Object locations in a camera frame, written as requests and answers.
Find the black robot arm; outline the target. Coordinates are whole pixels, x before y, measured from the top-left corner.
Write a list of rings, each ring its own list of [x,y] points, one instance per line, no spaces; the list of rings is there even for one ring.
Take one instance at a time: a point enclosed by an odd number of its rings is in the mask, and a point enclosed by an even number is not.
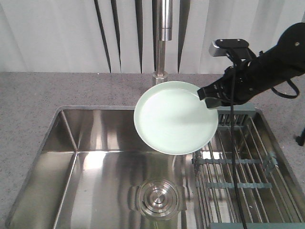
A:
[[[243,39],[217,39],[209,52],[213,57],[228,57],[233,65],[221,78],[198,89],[199,99],[208,108],[242,105],[269,89],[280,97],[294,99],[299,89],[291,79],[305,73],[305,24],[290,26],[274,47],[258,56]]]

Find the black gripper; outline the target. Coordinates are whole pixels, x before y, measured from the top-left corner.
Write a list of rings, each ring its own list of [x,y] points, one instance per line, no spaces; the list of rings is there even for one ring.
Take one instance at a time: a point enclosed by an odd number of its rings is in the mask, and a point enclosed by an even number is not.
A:
[[[240,68],[228,67],[215,83],[197,90],[200,100],[205,99],[208,109],[220,106],[241,105],[256,96],[254,82]]]

